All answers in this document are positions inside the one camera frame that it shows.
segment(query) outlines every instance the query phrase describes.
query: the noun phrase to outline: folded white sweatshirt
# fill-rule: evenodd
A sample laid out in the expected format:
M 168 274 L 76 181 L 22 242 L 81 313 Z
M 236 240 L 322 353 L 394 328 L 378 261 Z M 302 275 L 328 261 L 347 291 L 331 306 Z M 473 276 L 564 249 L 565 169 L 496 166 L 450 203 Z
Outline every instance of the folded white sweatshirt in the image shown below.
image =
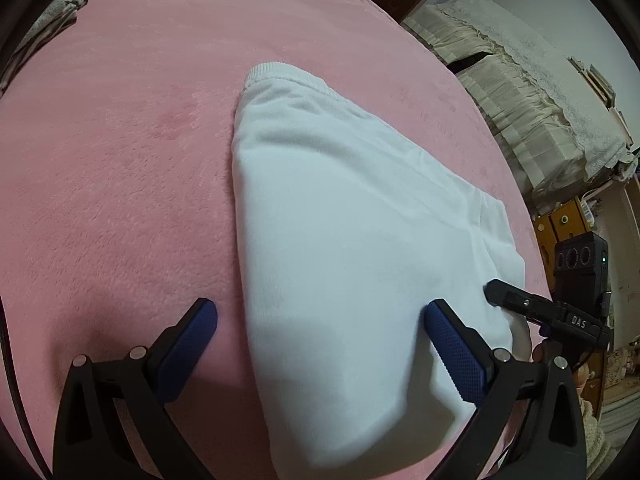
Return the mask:
M 503 204 L 283 63 L 248 75 L 233 142 L 255 377 L 281 480 L 373 478 L 418 462 L 474 407 L 420 325 L 444 298 L 491 348 L 526 322 L 482 286 L 524 286 Z

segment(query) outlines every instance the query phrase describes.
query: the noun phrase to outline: pink blanket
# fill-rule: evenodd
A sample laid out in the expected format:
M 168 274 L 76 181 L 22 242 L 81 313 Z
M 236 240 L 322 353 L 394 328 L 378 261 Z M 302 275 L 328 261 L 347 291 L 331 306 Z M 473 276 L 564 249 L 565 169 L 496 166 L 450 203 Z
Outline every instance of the pink blanket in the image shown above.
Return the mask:
M 49 461 L 71 359 L 149 345 L 205 296 L 218 332 L 170 413 L 221 480 L 274 479 L 230 175 L 239 90 L 270 60 L 325 79 L 502 200 L 527 288 L 548 295 L 527 211 L 480 113 L 369 0 L 90 0 L 0 100 L 0 293 Z M 3 380 L 0 417 L 30 457 Z M 392 477 L 425 478 L 437 460 Z

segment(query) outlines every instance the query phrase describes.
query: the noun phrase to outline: blue textured pad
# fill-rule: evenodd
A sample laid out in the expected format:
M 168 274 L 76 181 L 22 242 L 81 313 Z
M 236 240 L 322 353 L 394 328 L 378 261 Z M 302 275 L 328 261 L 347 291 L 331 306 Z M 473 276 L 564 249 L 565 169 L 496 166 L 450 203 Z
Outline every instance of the blue textured pad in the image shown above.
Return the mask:
M 435 346 L 438 355 L 447 367 L 447 372 L 456 385 L 463 400 L 472 402 L 480 406 L 486 397 L 487 377 L 484 367 L 474 357 L 473 352 L 465 343 L 464 338 L 458 333 L 454 326 L 457 320 L 459 330 L 468 330 L 457 318 L 449 317 L 438 304 L 439 301 L 432 301 L 424 309 L 424 329 L 429 335 L 431 342 Z
M 217 326 L 216 305 L 207 300 L 158 367 L 155 393 L 159 402 L 174 402 L 180 396 Z

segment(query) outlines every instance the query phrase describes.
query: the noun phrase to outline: ribbed hem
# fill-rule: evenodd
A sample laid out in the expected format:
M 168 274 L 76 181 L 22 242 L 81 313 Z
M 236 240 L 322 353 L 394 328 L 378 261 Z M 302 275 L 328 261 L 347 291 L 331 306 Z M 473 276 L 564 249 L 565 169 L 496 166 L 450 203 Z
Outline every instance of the ribbed hem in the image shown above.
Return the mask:
M 322 94 L 333 97 L 338 101 L 347 101 L 338 92 L 331 90 L 327 84 L 309 72 L 305 72 L 297 66 L 293 66 L 287 63 L 281 63 L 279 61 L 270 61 L 267 63 L 260 63 L 260 65 L 254 66 L 247 77 L 244 80 L 244 89 L 247 90 L 251 85 L 265 79 L 286 79 L 287 81 L 299 83 L 308 88 L 320 92 Z

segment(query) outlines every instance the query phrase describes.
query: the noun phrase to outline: person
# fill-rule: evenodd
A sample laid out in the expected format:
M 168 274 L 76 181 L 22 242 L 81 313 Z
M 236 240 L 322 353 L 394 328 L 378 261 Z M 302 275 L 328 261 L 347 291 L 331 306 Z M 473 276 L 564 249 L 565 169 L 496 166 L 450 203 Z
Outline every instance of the person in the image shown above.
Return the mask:
M 545 361 L 546 352 L 546 344 L 543 341 L 534 348 L 533 360 L 536 362 Z M 584 426 L 584 438 L 587 448 L 587 478 L 596 480 L 613 462 L 617 451 L 611 448 L 611 444 L 607 442 L 598 420 L 593 416 L 593 406 L 588 400 L 584 400 L 581 397 L 588 380 L 589 365 L 585 363 L 574 372 L 574 383 L 580 400 L 580 411 L 582 412 L 582 424 Z

